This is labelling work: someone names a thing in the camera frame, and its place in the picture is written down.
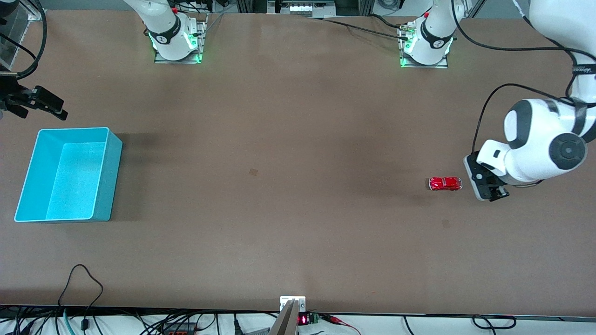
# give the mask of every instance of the white cable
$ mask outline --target white cable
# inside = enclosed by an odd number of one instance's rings
[[[520,4],[518,4],[518,3],[517,3],[517,0],[511,0],[511,1],[512,1],[512,2],[513,2],[513,4],[514,4],[514,5],[517,7],[517,10],[520,12],[520,15],[521,15],[521,17],[524,17],[524,16],[526,16],[526,15],[523,13],[523,10],[522,10],[522,8],[520,7]]]

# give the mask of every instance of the brown table surface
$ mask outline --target brown table surface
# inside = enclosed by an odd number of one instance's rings
[[[70,115],[0,122],[1,303],[55,303],[84,263],[105,285],[99,305],[274,310],[299,294],[326,311],[596,315],[596,155],[495,203],[474,198],[462,165],[488,93],[518,82],[561,94],[563,52],[459,38],[448,70],[402,69],[388,38],[227,15],[203,64],[154,65],[134,12],[50,11],[48,26],[22,83]],[[550,45],[521,20],[463,26],[492,45]],[[26,45],[40,35],[34,24]],[[503,140],[504,115],[528,97],[495,96],[479,146]],[[112,220],[15,223],[37,131],[91,126],[125,143]],[[464,189],[425,189],[448,175]],[[78,271],[63,303],[97,293]]]

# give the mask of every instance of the blue plastic bin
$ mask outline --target blue plastic bin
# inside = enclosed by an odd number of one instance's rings
[[[121,152],[105,127],[40,130],[14,220],[110,220]]]

